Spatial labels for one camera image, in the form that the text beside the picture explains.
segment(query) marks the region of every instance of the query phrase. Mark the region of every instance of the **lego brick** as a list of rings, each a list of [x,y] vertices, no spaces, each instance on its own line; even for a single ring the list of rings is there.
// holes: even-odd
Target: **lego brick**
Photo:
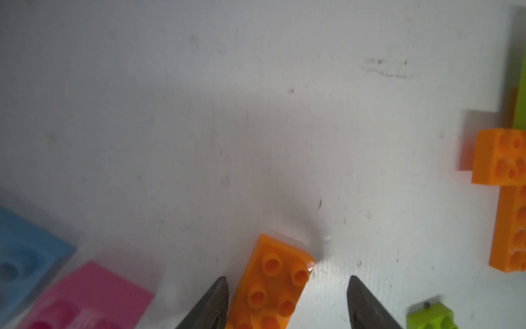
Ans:
[[[75,248],[0,208],[0,327],[31,301]]]
[[[133,329],[153,298],[88,262],[44,292],[17,329]]]
[[[458,329],[454,312],[438,303],[407,316],[407,329]]]
[[[526,186],[500,189],[490,266],[503,272],[526,271]]]
[[[259,237],[236,290],[226,329],[284,329],[314,267],[312,256]]]
[[[526,130],[526,54],[522,62],[521,79],[512,127],[513,129]]]
[[[479,131],[472,182],[526,185],[526,132],[502,128]]]

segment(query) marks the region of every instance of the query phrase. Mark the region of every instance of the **white table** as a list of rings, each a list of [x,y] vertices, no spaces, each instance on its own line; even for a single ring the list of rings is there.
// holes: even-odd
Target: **white table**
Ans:
[[[57,279],[95,259],[156,290],[139,329],[233,294],[260,233],[318,262],[290,329],[349,328],[351,274],[402,326],[438,297],[524,327],[525,274],[488,265],[499,189],[461,170],[521,4],[2,1],[0,203],[78,246]]]

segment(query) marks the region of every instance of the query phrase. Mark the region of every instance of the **orange lego brick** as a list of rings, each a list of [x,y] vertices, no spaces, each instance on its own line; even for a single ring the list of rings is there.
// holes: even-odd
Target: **orange lego brick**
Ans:
[[[502,128],[479,131],[471,181],[484,185],[526,185],[526,131]]]
[[[226,329],[284,329],[314,267],[312,256],[262,234],[232,300]]]
[[[490,266],[503,272],[526,271],[526,186],[503,186]]]

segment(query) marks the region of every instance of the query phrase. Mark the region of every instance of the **green lego brick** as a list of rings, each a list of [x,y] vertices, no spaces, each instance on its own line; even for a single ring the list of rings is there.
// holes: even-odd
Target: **green lego brick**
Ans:
[[[513,129],[526,130],[526,54],[522,61],[521,80],[517,93],[512,127]]]
[[[458,329],[454,312],[438,303],[407,316],[407,329]]]

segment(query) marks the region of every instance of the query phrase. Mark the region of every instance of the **pink lego brick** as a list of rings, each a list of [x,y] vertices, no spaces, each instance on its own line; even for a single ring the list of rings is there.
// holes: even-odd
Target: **pink lego brick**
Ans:
[[[153,298],[88,262],[46,290],[17,329],[133,329]]]

